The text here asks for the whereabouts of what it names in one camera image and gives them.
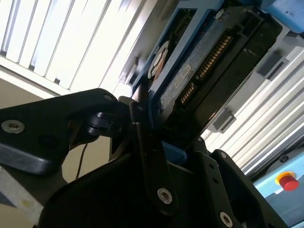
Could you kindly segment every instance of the silver screw head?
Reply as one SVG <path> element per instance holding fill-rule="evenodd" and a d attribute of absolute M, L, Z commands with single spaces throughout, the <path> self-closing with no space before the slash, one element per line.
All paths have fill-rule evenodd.
<path fill-rule="evenodd" d="M 221 21 L 221 17 L 225 14 L 225 9 L 221 9 L 216 15 L 215 20 Z"/>
<path fill-rule="evenodd" d="M 221 152 L 220 155 L 222 156 L 223 159 L 227 158 L 227 155 L 224 152 Z"/>
<path fill-rule="evenodd" d="M 171 193 L 163 188 L 157 190 L 157 196 L 164 204 L 167 205 L 171 204 L 173 201 Z"/>
<path fill-rule="evenodd" d="M 233 222 L 228 214 L 226 214 L 225 212 L 222 211 L 219 214 L 219 217 L 220 217 L 220 220 L 222 220 L 222 222 L 225 224 L 226 227 L 229 227 L 229 228 L 233 227 Z"/>
<path fill-rule="evenodd" d="M 25 126 L 18 120 L 6 120 L 1 124 L 2 130 L 10 134 L 20 134 L 24 131 Z"/>

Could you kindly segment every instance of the ceiling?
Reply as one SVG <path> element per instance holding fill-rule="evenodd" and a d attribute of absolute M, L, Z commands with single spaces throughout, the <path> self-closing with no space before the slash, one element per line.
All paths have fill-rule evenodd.
<path fill-rule="evenodd" d="M 1 0 L 0 65 L 54 95 L 99 87 L 130 96 L 120 76 L 156 3 Z"/>

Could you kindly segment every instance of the wall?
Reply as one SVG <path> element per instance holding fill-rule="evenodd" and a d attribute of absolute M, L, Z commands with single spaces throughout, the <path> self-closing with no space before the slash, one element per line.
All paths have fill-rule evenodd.
<path fill-rule="evenodd" d="M 0 79 L 0 109 L 38 100 L 41 100 L 41 98 Z M 68 182 L 75 179 L 83 147 L 82 145 L 72 150 L 63 164 L 63 176 Z M 110 140 L 105 137 L 100 137 L 96 142 L 90 143 L 85 152 L 80 175 L 107 163 L 109 147 Z M 27 220 L 21 211 L 0 204 L 0 227 L 32 228 L 33 224 Z"/>

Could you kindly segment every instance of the black mechanical arm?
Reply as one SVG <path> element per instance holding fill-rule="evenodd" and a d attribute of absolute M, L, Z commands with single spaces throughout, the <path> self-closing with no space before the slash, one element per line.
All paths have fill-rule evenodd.
<path fill-rule="evenodd" d="M 39 228 L 285 228 L 286 224 L 223 151 L 202 139 L 185 167 L 166 161 L 148 110 L 94 89 L 0 110 L 0 163 L 49 178 L 69 150 L 111 137 L 110 162 L 60 188 Z"/>

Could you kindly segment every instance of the blue plastic part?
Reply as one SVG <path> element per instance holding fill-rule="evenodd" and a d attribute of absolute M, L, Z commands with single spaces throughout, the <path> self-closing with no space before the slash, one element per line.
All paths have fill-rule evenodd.
<path fill-rule="evenodd" d="M 300 222 L 299 224 L 293 226 L 292 228 L 303 228 L 304 227 L 304 221 Z"/>
<path fill-rule="evenodd" d="M 261 8 L 277 18 L 293 32 L 304 32 L 303 0 L 263 0 Z"/>
<path fill-rule="evenodd" d="M 185 151 L 166 142 L 162 142 L 162 146 L 165 151 L 166 159 L 171 163 L 183 165 L 187 161 L 187 154 Z"/>
<path fill-rule="evenodd" d="M 295 178 L 299 179 L 304 175 L 304 152 L 301 152 L 294 158 L 290 159 L 282 166 L 267 174 L 254 183 L 254 186 L 262 194 L 264 198 L 270 196 L 278 190 L 282 190 L 282 187 L 276 184 L 275 180 L 277 176 L 282 172 L 291 171 L 295 173 Z"/>

